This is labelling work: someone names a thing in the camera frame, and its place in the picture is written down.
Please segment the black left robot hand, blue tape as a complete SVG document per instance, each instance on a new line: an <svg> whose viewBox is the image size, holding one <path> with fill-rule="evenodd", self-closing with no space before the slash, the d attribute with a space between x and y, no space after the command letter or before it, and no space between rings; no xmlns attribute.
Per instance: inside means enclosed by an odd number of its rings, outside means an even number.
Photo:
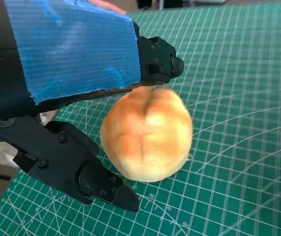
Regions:
<svg viewBox="0 0 281 236"><path fill-rule="evenodd" d="M71 103L166 84L184 62L162 38L140 36L127 15L86 0L0 0L0 142L28 175L82 202L139 210L133 189L98 159L74 125L40 123Z"/></svg>

